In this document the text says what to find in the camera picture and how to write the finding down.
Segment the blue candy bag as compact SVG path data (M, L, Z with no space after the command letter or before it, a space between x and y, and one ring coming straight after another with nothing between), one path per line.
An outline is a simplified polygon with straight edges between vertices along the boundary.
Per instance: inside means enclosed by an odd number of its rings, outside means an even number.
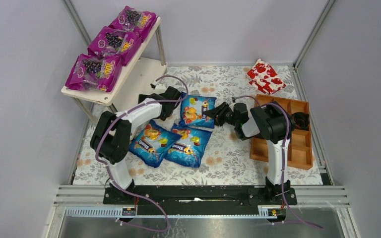
M214 128L214 119L204 112L215 108L216 97L188 95L182 92L179 125Z
M132 140L128 150L146 165L157 168L168 150L181 136L168 131L150 120L145 128Z
M173 124L171 132L181 138L168 149L164 159L179 165L199 168L211 131Z

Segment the purple candy bag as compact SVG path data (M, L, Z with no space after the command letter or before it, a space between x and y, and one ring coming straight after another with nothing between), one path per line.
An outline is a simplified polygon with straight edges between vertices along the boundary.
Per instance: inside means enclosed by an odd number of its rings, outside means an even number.
M134 57L143 39L135 32L103 27L87 48L88 54L99 59L118 56L122 66Z
M86 91L98 89L111 92L122 70L122 60L118 56L101 59L80 54L66 80L65 87L70 90Z
M109 27L117 30L134 32L145 40L157 20L157 15L151 11L125 6Z

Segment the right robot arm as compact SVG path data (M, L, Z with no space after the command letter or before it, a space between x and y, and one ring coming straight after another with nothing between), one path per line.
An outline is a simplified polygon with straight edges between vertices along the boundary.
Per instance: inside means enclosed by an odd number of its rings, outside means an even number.
M264 194L272 199L290 191L288 149L295 126L294 120L276 101L251 109L244 103L224 102L202 114L214 119L217 126L232 125L241 140L253 137L266 140L269 171Z

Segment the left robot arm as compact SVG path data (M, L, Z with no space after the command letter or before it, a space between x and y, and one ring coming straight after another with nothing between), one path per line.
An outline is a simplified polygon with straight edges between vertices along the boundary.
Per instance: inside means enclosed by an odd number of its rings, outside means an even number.
M105 166L109 182L114 188L131 194L134 182L125 160L130 142L144 123L171 116L180 102L181 94L178 89L169 86L161 94L140 94L138 104L131 109L101 114L90 147L95 151L96 160Z

